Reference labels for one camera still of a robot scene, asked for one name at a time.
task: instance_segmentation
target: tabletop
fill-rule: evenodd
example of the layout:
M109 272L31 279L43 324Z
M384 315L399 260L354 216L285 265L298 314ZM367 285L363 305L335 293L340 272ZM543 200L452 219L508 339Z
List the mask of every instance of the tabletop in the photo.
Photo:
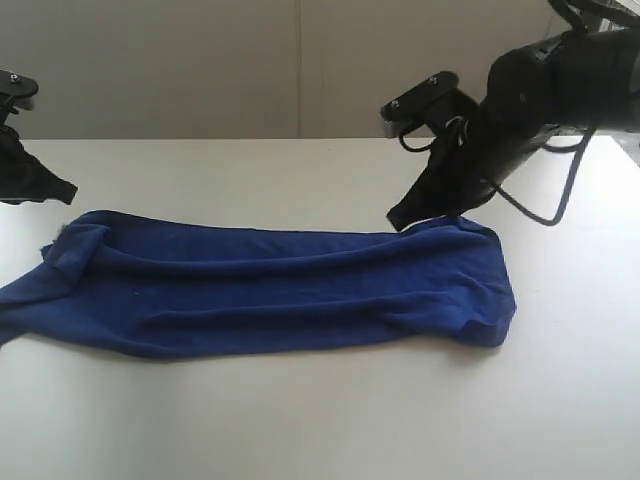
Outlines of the tabletop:
M184 223L390 231L424 168L385 140L32 141L80 190L0 206L0 285L94 209ZM552 216L570 157L505 183ZM564 221L502 199L518 312L505 344L415 338L336 351L152 362L25 337L0 350L11 480L640 478L640 169L593 140Z

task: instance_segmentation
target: white table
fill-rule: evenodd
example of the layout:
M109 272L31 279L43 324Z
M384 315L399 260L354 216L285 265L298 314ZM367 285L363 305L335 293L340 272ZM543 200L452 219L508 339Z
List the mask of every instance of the white table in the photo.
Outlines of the white table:
M80 191L0 207L0 284L91 209L223 226L390 230L424 157L384 140L38 141ZM551 214L568 158L506 184ZM7 480L640 478L640 169L609 138L567 216L501 199L519 310L498 350L420 338L331 352L154 363L21 338L0 350Z

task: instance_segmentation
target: fabric fold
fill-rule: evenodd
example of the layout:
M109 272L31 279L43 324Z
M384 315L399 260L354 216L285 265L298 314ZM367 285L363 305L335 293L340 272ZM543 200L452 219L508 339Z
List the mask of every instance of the fabric fold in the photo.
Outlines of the fabric fold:
M264 231L87 213L0 289L0 344L34 333L128 355L338 348L411 335L500 345L515 301L488 228Z

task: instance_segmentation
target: blue towel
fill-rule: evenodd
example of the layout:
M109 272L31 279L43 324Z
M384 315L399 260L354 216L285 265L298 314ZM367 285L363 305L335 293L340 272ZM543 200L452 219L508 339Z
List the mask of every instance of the blue towel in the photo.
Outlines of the blue towel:
M0 289L22 334L149 358L346 347L411 335L495 347L515 313L498 237L461 217L402 233L210 228L81 216Z

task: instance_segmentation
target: blue cloth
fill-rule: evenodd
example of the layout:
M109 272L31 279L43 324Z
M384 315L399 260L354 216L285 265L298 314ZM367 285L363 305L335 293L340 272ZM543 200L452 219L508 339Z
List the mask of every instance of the blue cloth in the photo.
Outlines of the blue cloth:
M25 333L151 358L373 344L495 347L515 313L498 237L460 217L403 233L182 225L96 211L0 289L0 345Z

